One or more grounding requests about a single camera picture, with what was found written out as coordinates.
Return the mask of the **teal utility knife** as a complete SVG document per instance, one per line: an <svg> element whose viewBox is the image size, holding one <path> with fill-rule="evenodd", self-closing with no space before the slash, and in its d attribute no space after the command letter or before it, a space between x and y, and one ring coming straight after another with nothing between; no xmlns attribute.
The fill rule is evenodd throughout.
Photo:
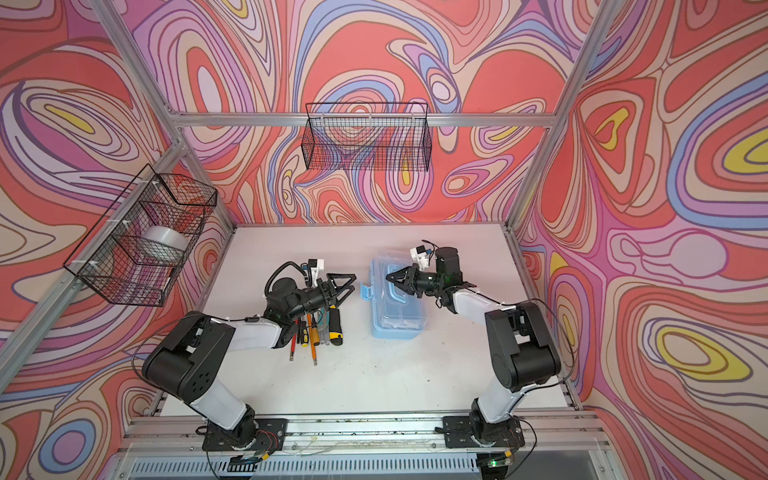
<svg viewBox="0 0 768 480"><path fill-rule="evenodd" d="M317 314L317 329L319 342L321 345L330 344L330 332L329 332L329 316L325 310L321 310Z"/></svg>

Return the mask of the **orange handled hex key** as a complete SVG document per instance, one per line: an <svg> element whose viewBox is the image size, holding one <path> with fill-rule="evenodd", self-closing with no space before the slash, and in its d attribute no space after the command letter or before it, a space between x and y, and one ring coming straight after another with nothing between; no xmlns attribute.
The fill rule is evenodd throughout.
<svg viewBox="0 0 768 480"><path fill-rule="evenodd" d="M317 328L314 321L314 316L312 314L309 314L307 316L307 324L308 324L308 340L309 340L309 346L311 349L312 361L313 361L313 365L316 366L318 364L317 351L316 351L316 345L318 343L318 333L317 333Z"/></svg>

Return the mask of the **red handled hex key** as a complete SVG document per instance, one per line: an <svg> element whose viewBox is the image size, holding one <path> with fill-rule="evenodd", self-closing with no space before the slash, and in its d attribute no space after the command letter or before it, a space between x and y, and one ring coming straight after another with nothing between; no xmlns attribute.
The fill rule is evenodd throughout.
<svg viewBox="0 0 768 480"><path fill-rule="evenodd" d="M291 346L290 346L290 353L289 353L290 362L294 360L295 349L296 349L299 333L300 333L300 321L297 319L294 321L293 336L291 339Z"/></svg>

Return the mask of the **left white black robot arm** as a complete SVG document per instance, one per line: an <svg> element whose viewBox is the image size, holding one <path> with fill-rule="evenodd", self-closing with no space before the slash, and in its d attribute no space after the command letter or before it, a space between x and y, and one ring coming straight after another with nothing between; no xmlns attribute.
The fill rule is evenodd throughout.
<svg viewBox="0 0 768 480"><path fill-rule="evenodd" d="M329 273L301 288L293 278L273 274L265 285L262 315L226 321L198 311L186 314L144 360L141 376L202 415L208 431L221 435L227 446L251 448L259 436L255 411L218 379L226 355L290 345L302 318L343 304L355 281L354 274Z"/></svg>

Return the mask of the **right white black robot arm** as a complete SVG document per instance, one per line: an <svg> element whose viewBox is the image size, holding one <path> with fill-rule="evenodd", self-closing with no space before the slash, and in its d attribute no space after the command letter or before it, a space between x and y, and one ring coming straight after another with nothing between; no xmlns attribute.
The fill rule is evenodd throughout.
<svg viewBox="0 0 768 480"><path fill-rule="evenodd" d="M387 282L406 295L432 297L438 307L484 326L495 375L467 416L444 419L446 445L523 446L515 410L529 393L548 387L562 368L545 311L532 300L508 303L480 292L464 279L454 247L419 246L411 256L413 263L388 273Z"/></svg>

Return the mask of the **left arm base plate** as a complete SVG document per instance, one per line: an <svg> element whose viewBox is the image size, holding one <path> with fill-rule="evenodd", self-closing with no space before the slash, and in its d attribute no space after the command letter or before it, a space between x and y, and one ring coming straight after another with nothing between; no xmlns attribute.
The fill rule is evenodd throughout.
<svg viewBox="0 0 768 480"><path fill-rule="evenodd" d="M286 418L268 417L244 419L233 430L208 421L204 429L198 428L196 432L203 434L205 452L272 453L283 448L287 426Z"/></svg>

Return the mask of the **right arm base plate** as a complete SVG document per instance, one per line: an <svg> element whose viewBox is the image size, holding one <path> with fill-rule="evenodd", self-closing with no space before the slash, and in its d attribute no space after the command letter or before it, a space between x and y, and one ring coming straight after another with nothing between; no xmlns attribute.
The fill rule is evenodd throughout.
<svg viewBox="0 0 768 480"><path fill-rule="evenodd" d="M487 423L475 415L444 416L435 431L443 435L449 449L505 448L516 451L525 444L523 429L516 418Z"/></svg>

